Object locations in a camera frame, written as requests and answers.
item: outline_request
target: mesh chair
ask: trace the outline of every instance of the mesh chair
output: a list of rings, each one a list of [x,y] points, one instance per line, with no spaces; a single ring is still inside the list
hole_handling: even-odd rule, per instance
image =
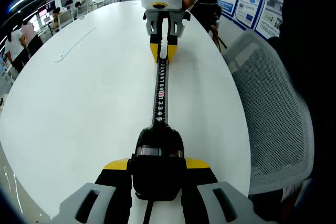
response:
[[[223,55],[236,83],[251,149],[250,194],[282,189],[313,168],[308,107],[295,91],[276,51],[246,30]]]
[[[66,10],[58,15],[58,28],[61,30],[72,22],[72,10]]]
[[[77,9],[77,18],[79,18],[80,16],[85,15],[86,13],[88,13],[88,5],[87,4],[78,7],[78,9]]]
[[[104,6],[112,4],[113,0],[104,0]]]

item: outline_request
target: white table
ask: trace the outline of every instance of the white table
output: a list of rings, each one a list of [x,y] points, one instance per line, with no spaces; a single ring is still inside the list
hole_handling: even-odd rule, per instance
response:
[[[73,22],[35,53],[9,93],[0,120],[3,149],[51,217],[105,164],[131,157],[152,123],[156,63],[143,13],[140,1],[121,2]],[[169,69],[169,125],[182,136],[186,156],[204,160],[219,181],[248,195],[250,149],[239,94],[209,35],[194,17],[184,24]],[[146,201],[132,195],[129,223],[142,223]],[[184,223],[180,200],[156,202],[151,223]]]

